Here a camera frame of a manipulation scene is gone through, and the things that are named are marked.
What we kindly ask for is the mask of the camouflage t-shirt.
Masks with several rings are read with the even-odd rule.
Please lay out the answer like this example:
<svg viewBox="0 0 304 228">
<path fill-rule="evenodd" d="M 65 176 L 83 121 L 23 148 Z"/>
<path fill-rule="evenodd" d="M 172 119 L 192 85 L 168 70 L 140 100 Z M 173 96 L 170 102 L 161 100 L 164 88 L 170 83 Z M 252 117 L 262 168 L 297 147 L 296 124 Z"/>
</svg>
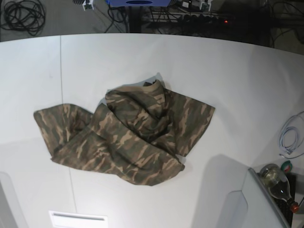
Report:
<svg viewBox="0 0 304 228">
<path fill-rule="evenodd" d="M 51 160 L 154 186 L 184 170 L 215 108 L 165 88 L 159 80 L 106 93 L 91 113 L 74 104 L 35 111 Z"/>
</svg>

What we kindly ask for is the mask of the blue box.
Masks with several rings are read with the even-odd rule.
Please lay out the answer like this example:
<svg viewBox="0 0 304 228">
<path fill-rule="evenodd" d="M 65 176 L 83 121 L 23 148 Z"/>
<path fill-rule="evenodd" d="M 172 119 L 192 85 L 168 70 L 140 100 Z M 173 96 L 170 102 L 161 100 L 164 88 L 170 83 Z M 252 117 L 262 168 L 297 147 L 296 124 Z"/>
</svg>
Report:
<svg viewBox="0 0 304 228">
<path fill-rule="evenodd" d="M 121 6 L 156 6 L 166 7 L 169 6 L 171 0 L 107 0 L 113 7 Z"/>
</svg>

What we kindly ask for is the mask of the clear plastic bottle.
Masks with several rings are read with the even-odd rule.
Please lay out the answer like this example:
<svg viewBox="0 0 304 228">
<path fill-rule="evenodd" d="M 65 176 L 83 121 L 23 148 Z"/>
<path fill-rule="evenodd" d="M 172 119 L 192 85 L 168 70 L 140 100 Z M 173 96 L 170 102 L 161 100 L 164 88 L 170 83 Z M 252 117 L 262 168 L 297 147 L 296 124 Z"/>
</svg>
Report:
<svg viewBox="0 0 304 228">
<path fill-rule="evenodd" d="M 299 210 L 299 204 L 291 196 L 289 180 L 278 165 L 266 165 L 259 176 L 272 197 L 286 202 L 293 213 Z"/>
</svg>

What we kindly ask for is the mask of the green tape roll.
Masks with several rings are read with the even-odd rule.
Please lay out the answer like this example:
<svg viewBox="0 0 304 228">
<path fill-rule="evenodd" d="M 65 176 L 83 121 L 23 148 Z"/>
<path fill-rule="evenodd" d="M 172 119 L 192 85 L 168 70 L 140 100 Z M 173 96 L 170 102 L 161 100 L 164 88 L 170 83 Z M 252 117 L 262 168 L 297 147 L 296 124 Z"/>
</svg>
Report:
<svg viewBox="0 0 304 228">
<path fill-rule="evenodd" d="M 281 170 L 284 172 L 284 173 L 290 173 L 291 170 L 293 168 L 293 165 L 292 163 L 288 160 L 288 161 L 285 161 L 282 165 L 281 165 Z"/>
</svg>

